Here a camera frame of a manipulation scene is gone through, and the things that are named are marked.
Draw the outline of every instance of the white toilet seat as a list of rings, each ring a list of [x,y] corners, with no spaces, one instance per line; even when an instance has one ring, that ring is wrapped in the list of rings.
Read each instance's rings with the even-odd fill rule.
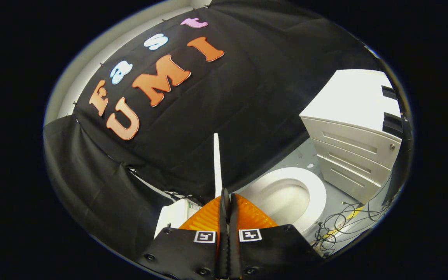
[[[319,220],[326,205],[326,189],[321,179],[316,174],[298,167],[286,167],[274,170],[252,183],[247,189],[240,192],[240,195],[251,202],[260,201],[267,195],[265,188],[279,183],[295,181],[295,185],[306,189],[309,202],[303,214],[293,223],[295,228],[305,236]],[[267,207],[260,208],[269,215]]]

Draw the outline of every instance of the orange letter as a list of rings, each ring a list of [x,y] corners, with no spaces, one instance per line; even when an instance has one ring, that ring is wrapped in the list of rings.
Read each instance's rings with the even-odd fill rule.
[[[119,121],[117,121],[115,114],[111,114],[107,120],[107,128],[113,130],[115,134],[124,140],[132,139],[139,129],[139,119],[137,118],[136,113],[129,108],[126,104],[126,99],[123,97],[120,98],[117,105],[115,105],[115,110],[119,110],[124,113],[124,115],[126,115],[126,117],[130,120],[131,125],[128,129],[126,129],[121,123],[119,123]]]
[[[215,59],[224,55],[224,51],[217,50],[212,45],[207,42],[207,38],[199,37],[190,41],[187,45],[188,47],[195,47],[197,50],[201,51],[206,56],[208,62],[214,61]]]
[[[173,86],[178,86],[191,75],[190,71],[184,71],[177,66],[169,54],[157,60],[155,68],[157,69],[156,76],[141,74],[132,82],[133,88],[140,88],[144,91],[153,107],[157,106],[164,97],[163,93],[158,93],[154,89],[165,92],[170,91],[169,79],[167,77],[172,80]]]
[[[93,104],[98,109],[98,115],[100,115],[100,117],[103,115],[108,103],[108,98],[102,98],[107,95],[107,90],[103,87],[104,85],[105,80],[101,80],[96,86],[93,95],[89,99],[89,104]]]

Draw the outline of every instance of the white wall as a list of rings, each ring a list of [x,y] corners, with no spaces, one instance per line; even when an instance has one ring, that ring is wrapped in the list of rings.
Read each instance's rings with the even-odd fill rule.
[[[121,46],[162,22],[179,14],[208,5],[211,0],[167,0],[131,16],[107,30],[73,60],[58,80],[48,102],[44,124],[71,114],[87,82]]]

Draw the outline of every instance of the gray floor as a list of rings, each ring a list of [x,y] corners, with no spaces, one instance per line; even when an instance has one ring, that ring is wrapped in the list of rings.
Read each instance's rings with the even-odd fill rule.
[[[316,156],[316,150],[314,148],[312,140],[309,138],[306,140],[306,142],[302,143],[297,149],[295,149],[291,154],[289,154],[286,158],[284,158],[281,162],[279,162],[277,165],[272,167],[270,170],[265,172],[263,175],[273,171],[277,170],[279,168],[284,167],[300,167],[305,168],[306,170],[309,170],[310,172],[313,172],[316,174],[324,183],[326,187],[326,206],[325,211],[322,214],[320,221],[324,223],[326,218],[328,218],[330,215],[337,214],[342,212],[344,209],[346,209],[345,213],[341,213],[341,215],[345,215],[347,217],[352,212],[353,208],[342,204],[342,202],[349,203],[349,204],[356,204],[354,205],[356,208],[361,207],[362,205],[359,205],[359,202],[355,200],[354,198],[350,197],[349,195],[345,194],[343,191],[339,190],[335,186],[331,185],[330,183],[324,181],[324,178],[322,177],[322,172],[320,170],[319,161]],[[254,183],[256,180],[260,179],[261,177],[258,177],[254,181],[252,181],[250,184]],[[366,205],[364,205],[362,211],[377,211],[372,212],[371,219],[379,221],[383,218],[384,214],[386,213],[385,206],[382,206],[382,201],[385,198],[385,195],[387,193],[388,189],[388,182],[381,187],[379,193],[375,195]],[[236,193],[240,193],[242,190],[246,189],[250,184],[244,186],[242,189],[236,191]],[[336,251],[340,250],[341,248],[345,247],[348,243],[350,243],[353,239],[355,239],[357,236],[359,236],[364,230],[369,229],[371,227],[374,227],[377,225],[378,222],[372,221],[369,216],[369,213],[367,212],[359,212],[356,216],[354,216],[351,220],[347,221],[345,223],[345,227],[340,228],[343,225],[344,218],[341,215],[331,216],[330,219],[327,220],[325,223],[325,227],[329,228],[330,230],[335,229],[335,225],[340,229],[342,232],[334,233],[333,235],[336,238],[336,241],[334,238],[326,238],[325,241],[319,241],[316,242],[315,233],[310,234],[309,236],[306,236],[307,241],[315,246],[316,251],[320,255],[331,255],[335,253]],[[328,230],[321,230],[320,236],[324,236],[327,233]]]

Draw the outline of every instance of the letter s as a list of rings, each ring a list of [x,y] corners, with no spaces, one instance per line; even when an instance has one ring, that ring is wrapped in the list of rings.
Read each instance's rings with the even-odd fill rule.
[[[144,41],[144,46],[149,47],[150,50],[156,50],[165,45],[169,41],[169,38],[159,33]]]

